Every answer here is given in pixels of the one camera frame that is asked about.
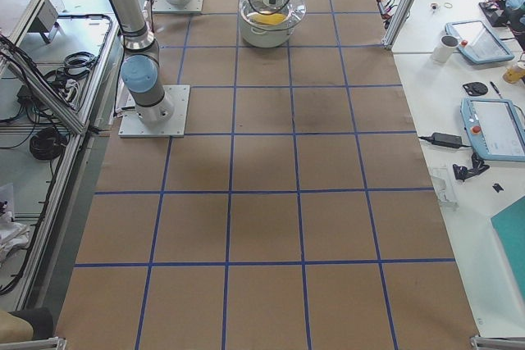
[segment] power adapter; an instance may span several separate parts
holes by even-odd
[[[419,137],[424,141],[428,141],[432,145],[437,145],[446,148],[470,148],[468,145],[463,145],[461,136],[445,134],[445,133],[432,133],[430,137]]]

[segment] pot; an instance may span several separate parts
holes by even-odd
[[[282,10],[279,8],[288,0],[277,0],[275,5],[269,4],[268,0],[249,1],[240,0],[239,27],[242,38],[254,47],[273,48],[282,45],[306,14],[304,0],[290,0]],[[267,25],[255,20],[258,14],[272,15],[276,10],[283,15],[282,22],[277,25]]]

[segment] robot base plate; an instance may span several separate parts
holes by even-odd
[[[153,124],[144,123],[135,111],[127,111],[122,117],[121,137],[183,137],[186,127],[186,115],[188,113],[189,85],[164,85],[166,94],[171,96],[175,104],[175,112],[170,119]],[[135,105],[130,96],[128,107]]]
[[[155,0],[153,14],[188,14],[202,12],[204,0],[190,0],[184,6],[168,3],[167,0]]]

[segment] mug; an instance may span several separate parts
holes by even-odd
[[[515,84],[525,77],[525,61],[517,61],[503,74],[503,79],[509,84]]]
[[[450,55],[452,55],[452,52],[455,51],[456,47],[458,47],[458,44],[458,39],[454,36],[442,36],[440,43],[434,49],[434,52],[431,55],[431,59],[439,63],[445,63],[449,59]]]

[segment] yellow object in pot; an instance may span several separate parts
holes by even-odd
[[[262,25],[279,25],[286,19],[284,14],[253,14],[251,16],[252,22],[257,22]]]

